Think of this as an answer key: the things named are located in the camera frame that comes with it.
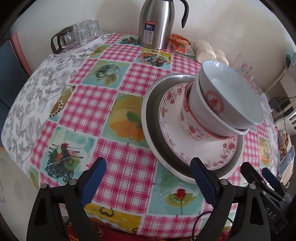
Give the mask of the floral pink rimmed plate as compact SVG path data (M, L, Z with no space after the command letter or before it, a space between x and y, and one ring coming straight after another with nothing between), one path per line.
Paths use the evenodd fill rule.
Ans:
M171 151L185 164L198 157L209 170L225 166L238 145L238 137L217 142L196 141L181 125L180 111L187 84L177 84L166 91L159 104L159 126Z

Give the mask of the strawberry pattern bowl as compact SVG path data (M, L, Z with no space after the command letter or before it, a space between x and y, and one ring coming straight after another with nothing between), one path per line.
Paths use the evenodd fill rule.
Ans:
M213 134L212 132L207 130L205 127L203 127L200 124L200 122L197 120L197 118L194 116L188 102L188 93L190 88L193 85L193 82L194 80L192 80L185 86L185 92L183 95L181 111L180 111L181 125L183 126L185 132L194 140L203 141L203 142L217 142L217 141L224 141L224 140L229 140L233 138L234 136L220 137Z

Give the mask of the light blue large bowl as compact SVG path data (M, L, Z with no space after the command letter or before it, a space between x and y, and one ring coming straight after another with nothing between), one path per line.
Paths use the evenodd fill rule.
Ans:
M263 123L259 98L232 68L215 60L204 61L199 84L210 109L230 126L242 130Z

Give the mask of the white square bowl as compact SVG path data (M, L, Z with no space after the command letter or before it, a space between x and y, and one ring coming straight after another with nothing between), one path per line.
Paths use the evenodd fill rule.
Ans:
M199 72L196 79L189 84L187 91L189 107L198 123L210 133L221 138L228 138L237 135L246 135L249 129L237 129L222 120L206 103L201 93L199 84Z

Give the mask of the colourful snack tube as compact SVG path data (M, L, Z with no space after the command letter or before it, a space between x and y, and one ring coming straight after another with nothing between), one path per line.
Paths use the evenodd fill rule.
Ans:
M280 152L280 158L282 159L287 155L288 138L285 130L280 130L277 134L278 149Z

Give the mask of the round metal tray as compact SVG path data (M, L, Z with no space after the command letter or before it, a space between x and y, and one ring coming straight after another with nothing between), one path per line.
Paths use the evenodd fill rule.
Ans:
M190 166L183 163L167 145L159 126L158 111L161 99L168 89L194 79L195 75L181 73L173 73L160 78L148 88L141 109L142 129L152 153L173 175L191 184L194 184L195 180Z

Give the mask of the checkered picture tablecloth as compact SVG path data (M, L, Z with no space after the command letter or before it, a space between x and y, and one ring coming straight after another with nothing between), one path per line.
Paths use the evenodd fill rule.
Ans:
M194 57L142 48L137 36L49 55L16 97L1 131L4 148L35 187L77 178L98 157L106 174L86 213L98 223L148 237L186 238L210 209L196 184L153 155L140 120L149 87L171 73L196 74Z

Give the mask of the black power adapter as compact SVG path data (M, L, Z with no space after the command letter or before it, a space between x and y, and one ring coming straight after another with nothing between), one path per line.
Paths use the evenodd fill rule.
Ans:
M281 100L281 97L274 97L268 102L269 107L271 109L278 109L278 107L280 106L280 100Z

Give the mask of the white plastic shelf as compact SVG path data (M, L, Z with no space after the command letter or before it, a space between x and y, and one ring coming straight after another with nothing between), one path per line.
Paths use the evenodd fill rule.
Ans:
M279 77L265 91L269 98L278 101L272 109L272 117L279 130L285 130L295 138L295 71L284 68Z

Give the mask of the clear glass mug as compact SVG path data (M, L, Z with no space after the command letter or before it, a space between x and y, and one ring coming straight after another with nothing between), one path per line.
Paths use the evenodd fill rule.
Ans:
M237 71L244 79L253 80L252 65L245 61L241 54L238 55L230 67Z

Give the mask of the clear round glass tray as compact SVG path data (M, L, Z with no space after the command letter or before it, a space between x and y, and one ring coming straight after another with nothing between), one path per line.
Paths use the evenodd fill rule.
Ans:
M87 49L88 47L97 44L99 42L101 42L103 36L103 31L100 30L99 31L99 35L98 36L94 36L91 40L85 42L85 43L79 43L78 45L74 46L72 49L69 50L63 50L61 53L59 54L54 54L55 56L61 56L61 57L66 57L72 54L75 54L81 50Z

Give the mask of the bag of white buns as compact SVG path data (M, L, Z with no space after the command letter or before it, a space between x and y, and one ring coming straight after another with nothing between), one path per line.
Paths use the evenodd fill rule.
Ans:
M193 49L196 54L196 60L200 64L206 60L216 60L226 66L229 66L229 61L224 51L213 48L209 42L198 40L194 43Z

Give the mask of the orange snack packet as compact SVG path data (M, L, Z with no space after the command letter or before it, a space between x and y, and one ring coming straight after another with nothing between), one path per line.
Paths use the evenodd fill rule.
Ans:
M191 43L188 39L177 34L172 34L170 37L170 42L176 53L195 56L195 52L193 51Z

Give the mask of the small clear glass cup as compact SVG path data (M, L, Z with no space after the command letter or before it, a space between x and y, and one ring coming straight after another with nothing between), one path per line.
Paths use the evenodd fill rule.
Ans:
M93 20L88 23L88 29L91 37L100 37L102 35L102 30L100 28L100 24L98 20Z

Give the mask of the stainless steel thermos jug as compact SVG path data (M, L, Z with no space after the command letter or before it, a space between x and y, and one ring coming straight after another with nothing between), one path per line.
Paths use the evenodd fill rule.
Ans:
M146 0L138 26L138 44L147 49L167 48L175 19L173 0Z

